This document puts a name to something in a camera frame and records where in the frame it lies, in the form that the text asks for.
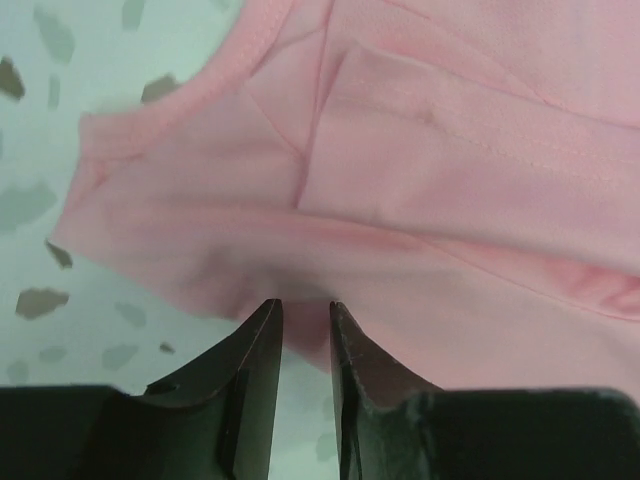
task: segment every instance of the black tool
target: black tool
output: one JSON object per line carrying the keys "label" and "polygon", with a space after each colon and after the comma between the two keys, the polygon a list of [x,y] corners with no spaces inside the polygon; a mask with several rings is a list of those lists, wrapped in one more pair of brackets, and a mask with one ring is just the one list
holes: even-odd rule
{"label": "black tool", "polygon": [[[330,317],[340,480],[640,479],[640,412],[622,393],[445,391],[344,305]],[[0,480],[267,480],[282,328],[269,300],[138,397],[0,389]]]}
{"label": "black tool", "polygon": [[608,389],[444,391],[331,307],[341,480],[638,480],[640,412]]}
{"label": "black tool", "polygon": [[281,352],[270,300],[139,397],[0,389],[0,480],[266,480]]}

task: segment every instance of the terrazzo surface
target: terrazzo surface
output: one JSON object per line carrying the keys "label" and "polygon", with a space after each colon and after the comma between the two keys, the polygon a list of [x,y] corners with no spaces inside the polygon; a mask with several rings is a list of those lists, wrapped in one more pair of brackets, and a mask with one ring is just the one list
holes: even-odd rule
{"label": "terrazzo surface", "polygon": [[[197,72],[238,0],[0,0],[0,384],[139,394],[230,334],[47,244],[82,112],[152,102]],[[271,479],[338,478],[331,379],[284,353]]]}

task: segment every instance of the pink garment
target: pink garment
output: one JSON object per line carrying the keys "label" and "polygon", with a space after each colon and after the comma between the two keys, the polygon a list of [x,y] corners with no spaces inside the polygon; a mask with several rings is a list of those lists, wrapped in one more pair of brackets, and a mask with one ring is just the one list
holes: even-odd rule
{"label": "pink garment", "polygon": [[199,315],[327,300],[446,388],[640,401],[640,2],[247,0],[184,87],[88,116],[52,240]]}

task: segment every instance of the sleeve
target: sleeve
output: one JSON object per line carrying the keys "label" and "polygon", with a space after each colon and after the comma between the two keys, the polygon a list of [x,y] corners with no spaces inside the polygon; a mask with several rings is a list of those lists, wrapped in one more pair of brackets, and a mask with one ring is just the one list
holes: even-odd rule
{"label": "sleeve", "polygon": [[51,242],[192,314],[236,318],[274,295],[263,237],[296,202],[324,38],[326,9],[299,3],[249,0],[183,87],[86,116]]}

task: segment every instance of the stitching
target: stitching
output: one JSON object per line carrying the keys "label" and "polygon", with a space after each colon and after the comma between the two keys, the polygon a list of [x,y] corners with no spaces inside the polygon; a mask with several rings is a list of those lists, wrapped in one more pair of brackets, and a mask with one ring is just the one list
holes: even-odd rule
{"label": "stitching", "polygon": [[[416,15],[420,18],[423,18],[424,20],[427,20],[428,22],[431,22],[436,28],[439,28],[445,32],[447,32],[450,35],[453,35],[455,38],[457,38],[458,40],[460,40],[462,43],[464,43],[467,47],[471,48],[472,50],[475,50],[476,52],[478,52],[480,55],[482,55],[484,58],[486,58],[487,60],[489,60],[490,62],[493,62],[495,65],[497,65],[498,67],[502,68],[505,72],[507,72],[507,74],[511,75],[511,77],[513,77],[515,80],[517,80],[518,82],[520,82],[522,85],[524,85],[527,89],[529,89],[530,93],[532,93],[533,95],[535,95],[537,98],[539,98],[542,102],[549,104],[550,102],[548,102],[547,100],[545,100],[543,98],[543,96],[538,93],[538,91],[536,89],[534,89],[531,85],[529,85],[528,82],[525,82],[522,78],[520,78],[518,75],[516,75],[511,69],[509,69],[507,66],[503,65],[502,63],[500,63],[498,60],[496,60],[495,57],[497,57],[498,55],[496,54],[496,52],[494,52],[491,49],[489,50],[489,53],[491,53],[491,55],[485,53],[483,50],[480,49],[480,47],[478,47],[477,45],[474,45],[473,43],[471,43],[469,40],[467,40],[462,34],[460,34],[459,32],[457,32],[454,29],[451,29],[449,27],[445,27],[444,25],[440,25],[439,23],[436,23],[431,17],[428,17],[426,14],[424,13],[420,13],[420,12],[415,12],[413,11],[411,8],[409,8],[407,5],[404,5],[402,3],[400,3],[399,0],[382,0],[384,3],[388,4],[388,5],[392,5],[396,8],[399,8],[401,10],[405,10],[413,15]],[[568,108],[562,104],[562,103],[558,103],[558,106],[564,110],[568,110]]]}
{"label": "stitching", "polygon": [[262,107],[262,105],[258,102],[258,100],[256,99],[255,95],[253,94],[253,92],[251,91],[251,89],[248,87],[248,85],[244,85],[243,90],[245,92],[247,92],[247,95],[249,96],[249,98],[251,99],[251,101],[253,102],[253,104],[256,106],[256,108],[258,109],[258,111],[260,111],[260,113],[262,114],[262,116],[265,118],[265,120],[267,121],[267,123],[271,126],[271,128],[273,129],[274,132],[276,132],[276,134],[282,139],[282,141],[284,143],[287,144],[287,146],[293,150],[293,153],[297,156],[297,157],[301,157],[302,156],[302,152],[300,151],[300,149],[298,147],[295,146],[295,144],[289,140],[289,138],[284,134],[284,132],[281,131],[281,129],[278,127],[278,125],[276,124],[276,122],[267,114],[266,110]]}
{"label": "stitching", "polygon": [[[367,101],[364,101],[364,100],[358,100],[358,99],[355,99],[355,98],[352,98],[352,97],[341,96],[341,95],[338,95],[337,98],[345,100],[345,101],[353,102],[353,103],[356,103],[356,104],[359,104],[359,105],[366,106],[366,107],[371,108],[371,109],[373,109],[373,110],[375,110],[377,112],[384,113],[384,114],[387,114],[387,115],[388,114],[393,114],[393,115],[401,116],[400,114],[389,112],[386,109],[383,109],[383,108],[381,108],[381,107],[379,107],[379,106],[377,106],[377,105],[375,105],[373,103],[370,103],[370,102],[367,102]],[[424,125],[430,124],[430,122],[428,122],[427,120],[425,120],[423,118],[420,118],[420,117],[410,117],[410,118],[412,120],[418,121],[418,122],[420,122],[420,123],[422,123]],[[472,145],[475,145],[475,146],[478,146],[478,147],[482,147],[482,148],[484,148],[484,149],[486,149],[486,150],[488,150],[488,151],[490,151],[490,152],[492,152],[494,154],[497,154],[497,155],[500,155],[500,156],[503,156],[503,157],[506,157],[506,158],[510,158],[512,160],[515,160],[515,161],[517,161],[519,163],[522,163],[524,165],[528,165],[528,166],[533,167],[533,168],[545,170],[545,171],[548,171],[548,172],[551,172],[551,173],[554,173],[554,174],[567,175],[569,177],[577,178],[577,179],[580,179],[580,180],[588,180],[588,181],[592,181],[592,182],[601,182],[601,183],[605,183],[605,184],[610,184],[611,186],[616,186],[617,185],[617,182],[612,178],[605,178],[605,177],[601,177],[599,175],[593,175],[593,176],[582,175],[582,174],[576,173],[576,172],[571,172],[571,171],[567,171],[567,170],[561,170],[561,169],[558,169],[556,167],[552,167],[552,166],[547,165],[547,164],[538,163],[538,162],[531,162],[531,161],[525,160],[525,159],[523,159],[523,158],[521,158],[519,156],[516,156],[516,155],[513,155],[513,154],[511,154],[509,152],[506,152],[506,151],[504,151],[502,149],[498,149],[498,148],[492,147],[491,145],[489,145],[487,143],[479,142],[479,141],[473,140],[471,138],[468,138],[468,137],[464,136],[463,134],[461,134],[460,132],[456,132],[454,130],[450,130],[450,129],[447,129],[447,128],[444,128],[444,127],[439,127],[439,130],[444,132],[444,133],[446,133],[449,136],[458,138],[458,139],[463,140],[463,141],[465,141],[467,143],[470,143]]]}
{"label": "stitching", "polygon": [[567,300],[565,298],[558,297],[558,296],[555,296],[555,295],[551,295],[549,293],[543,293],[543,292],[541,292],[539,290],[536,290],[536,289],[534,289],[534,288],[532,288],[532,287],[530,287],[528,285],[525,285],[523,283],[520,283],[520,282],[517,282],[517,281],[512,280],[510,278],[507,278],[507,277],[505,277],[503,275],[499,275],[499,274],[497,274],[495,272],[492,272],[491,270],[488,270],[485,267],[482,267],[480,265],[477,265],[474,262],[471,262],[471,261],[469,261],[469,260],[467,260],[465,258],[462,258],[462,257],[456,255],[455,253],[447,250],[446,248],[438,246],[438,245],[435,245],[435,244],[433,244],[433,243],[431,243],[431,242],[429,242],[429,241],[425,240],[424,238],[421,238],[421,237],[419,237],[417,235],[412,235],[412,234],[409,234],[409,233],[406,233],[406,235],[408,235],[409,237],[411,237],[411,238],[417,240],[418,242],[422,243],[427,248],[431,248],[433,250],[439,251],[439,252],[443,253],[444,255],[447,255],[448,257],[450,257],[450,258],[462,263],[463,265],[466,265],[466,266],[468,266],[470,268],[473,268],[473,269],[475,269],[475,270],[477,270],[479,272],[482,272],[485,275],[488,275],[490,277],[497,278],[498,280],[501,280],[501,281],[503,281],[503,282],[505,282],[505,283],[507,283],[509,285],[513,285],[515,287],[522,288],[522,289],[524,289],[524,290],[526,290],[528,292],[533,293],[534,295],[538,295],[538,296],[543,297],[543,298],[547,298],[547,299],[550,299],[550,300],[557,301],[562,305],[567,305],[569,307],[576,308],[578,310],[586,311],[586,312],[589,312],[589,313],[594,313],[596,315],[602,315],[604,317],[611,318],[611,319],[614,319],[614,320],[622,320],[622,321],[625,321],[625,322],[636,323],[636,324],[640,323],[639,320],[634,319],[634,318],[625,317],[625,316],[622,316],[622,315],[614,315],[614,314],[611,314],[611,313],[607,313],[605,311],[597,310],[597,309],[593,308],[592,306],[571,302],[571,301],[569,301],[569,300]]}
{"label": "stitching", "polygon": [[[268,0],[268,3],[265,7],[265,12],[269,11],[272,9],[274,3],[276,0]],[[254,58],[256,56],[256,54],[258,54],[260,52],[260,50],[262,49],[262,47],[267,43],[267,38],[271,36],[271,34],[273,33],[273,31],[277,28],[278,23],[280,22],[280,20],[282,19],[283,15],[286,13],[287,11],[287,7],[285,7],[285,4],[283,2],[280,2],[280,7],[278,8],[278,10],[276,11],[276,15],[274,15],[274,18],[269,26],[269,28],[267,28],[264,31],[257,31],[254,32],[251,40],[245,44],[242,47],[242,50],[238,53],[235,62],[232,64],[232,68],[230,69],[232,71],[232,73],[217,73],[215,75],[215,77],[212,79],[212,81],[221,81],[223,84],[228,82],[229,79],[233,78],[234,76],[239,75],[239,70],[242,70],[244,66],[246,66],[246,64],[253,64],[256,63],[256,58]],[[266,20],[267,17],[267,13],[263,13],[263,18]],[[261,35],[262,39],[256,43],[258,36]],[[169,121],[163,122],[161,124],[159,124],[157,126],[157,128],[155,128],[154,132],[148,136],[146,136],[145,138],[143,138],[143,140],[141,142],[138,143],[137,148],[132,147],[133,139],[136,136],[136,133],[134,133],[135,131],[137,131],[138,129],[136,128],[137,125],[142,121],[143,123],[146,123],[147,121],[147,116],[150,115],[151,113],[153,113],[153,110],[147,110],[146,115],[144,116],[140,116],[140,112],[134,112],[132,113],[132,115],[135,115],[135,117],[132,118],[132,128],[129,131],[129,135],[125,135],[124,140],[122,142],[118,142],[117,146],[113,146],[111,148],[109,148],[109,150],[116,150],[116,151],[120,151],[120,153],[118,154],[114,154],[114,153],[110,153],[109,156],[115,155],[115,156],[120,156],[120,157],[135,157],[137,155],[139,155],[140,152],[146,150],[147,148],[149,148],[149,145],[153,144],[158,138],[161,138],[162,135],[168,130],[170,129],[172,126],[174,126],[175,124],[179,123],[180,121],[182,121],[185,117],[194,114],[195,112],[197,112],[199,109],[203,108],[203,105],[207,102],[209,102],[212,98],[220,95],[220,93],[224,90],[224,88],[220,89],[213,89],[213,90],[207,90],[205,93],[199,95],[196,99],[192,100],[190,102],[190,105],[188,108],[186,108],[185,110],[183,110],[180,115],[176,115],[174,117],[172,117]]]}
{"label": "stitching", "polygon": [[319,124],[319,106],[320,106],[320,87],[322,84],[322,67],[325,64],[325,56],[327,53],[327,44],[328,44],[328,36],[329,36],[329,32],[328,32],[328,25],[331,23],[331,19],[333,18],[334,14],[335,14],[335,9],[336,9],[336,4],[335,4],[335,0],[331,0],[331,8],[329,9],[329,12],[327,14],[327,18],[326,21],[323,22],[323,30],[324,30],[324,38],[323,38],[323,42],[322,42],[322,49],[320,50],[320,56],[318,57],[318,69],[316,71],[316,82],[315,82],[315,87],[313,89],[313,117],[311,118],[311,122],[310,122],[310,130],[309,130],[309,136],[307,138],[307,145],[305,147],[305,151],[304,151],[304,157],[306,157],[306,161],[302,162],[302,172],[300,175],[300,182],[298,183],[298,188],[295,191],[295,196],[293,197],[293,207],[294,208],[298,208],[300,206],[300,202],[302,201],[302,196],[304,195],[304,191],[307,188],[307,184],[309,183],[309,172],[311,169],[311,165],[310,165],[310,158],[311,155],[313,153],[313,147],[314,147],[314,143],[315,143],[315,134],[317,132],[318,129],[318,124]]}
{"label": "stitching", "polygon": [[[354,82],[354,84],[355,84],[355,86],[357,88],[359,88],[359,87],[375,88],[377,86],[376,84],[373,84],[373,83],[367,83],[364,80],[357,80],[357,81]],[[415,97],[415,95],[412,92],[400,89],[400,88],[395,87],[395,86],[393,86],[393,85],[391,85],[389,83],[379,83],[378,85],[380,85],[380,86],[382,86],[384,88],[390,89],[391,91],[399,93],[401,95],[405,95],[405,96],[407,96],[409,98],[414,98]],[[457,116],[459,118],[467,120],[468,122],[476,123],[476,124],[482,125],[484,127],[493,128],[495,130],[498,130],[499,132],[505,133],[507,135],[511,135],[511,136],[513,136],[515,138],[518,138],[520,140],[523,140],[523,141],[527,142],[531,146],[546,147],[546,148],[549,148],[549,149],[554,150],[556,152],[567,153],[567,154],[571,154],[571,155],[577,155],[577,156],[580,156],[580,157],[583,157],[583,158],[590,158],[590,159],[593,159],[593,160],[601,160],[601,161],[611,162],[611,163],[621,163],[623,165],[636,165],[635,162],[630,161],[630,160],[623,160],[623,159],[620,159],[620,158],[613,158],[613,157],[608,157],[608,156],[604,156],[604,155],[598,155],[598,154],[595,154],[595,153],[589,153],[589,152],[585,152],[585,151],[582,151],[582,150],[572,150],[572,149],[569,149],[569,148],[562,147],[560,145],[556,145],[556,144],[553,144],[553,143],[550,143],[550,142],[546,142],[544,140],[539,140],[539,139],[536,139],[536,138],[528,137],[526,135],[522,135],[520,133],[511,131],[511,130],[509,130],[507,128],[500,127],[498,125],[494,125],[494,124],[491,124],[491,123],[488,123],[488,122],[483,122],[482,120],[473,118],[473,117],[471,117],[469,115],[465,115],[465,114],[463,114],[461,112],[458,112],[457,110],[453,110],[452,108],[447,107],[447,106],[445,106],[445,105],[443,105],[441,103],[438,103],[438,102],[427,101],[427,102],[424,102],[424,103],[426,103],[427,105],[430,105],[432,107],[436,107],[436,108],[439,108],[441,110],[444,110],[445,112],[449,112],[452,115],[455,115],[455,116]]]}

